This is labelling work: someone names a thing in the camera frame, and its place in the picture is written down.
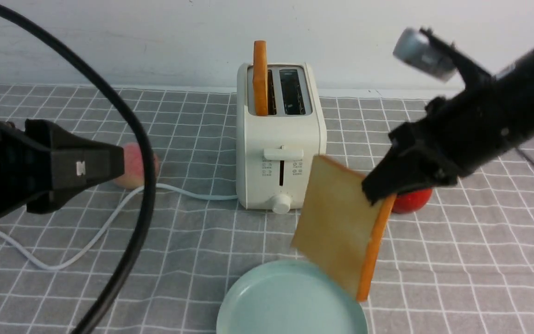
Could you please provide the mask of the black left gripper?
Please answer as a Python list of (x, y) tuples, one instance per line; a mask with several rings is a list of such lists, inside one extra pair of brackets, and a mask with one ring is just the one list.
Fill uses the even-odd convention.
[[(34, 150), (28, 167), (36, 177), (36, 197), (30, 201), (20, 177), (28, 137), (44, 147)], [(57, 211), (83, 191), (123, 174), (120, 146), (73, 135), (48, 120), (27, 120), (25, 131), (0, 121), (0, 218), (23, 206), (33, 214)]]

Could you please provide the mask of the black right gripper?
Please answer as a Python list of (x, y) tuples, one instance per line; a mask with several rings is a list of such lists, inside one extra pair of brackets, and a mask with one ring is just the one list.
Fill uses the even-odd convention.
[(430, 28), (416, 30), (452, 60), (465, 88), (435, 97), (424, 118), (390, 133), (392, 147), (362, 180), (370, 205), (455, 182), (534, 136), (534, 48), (492, 74)]

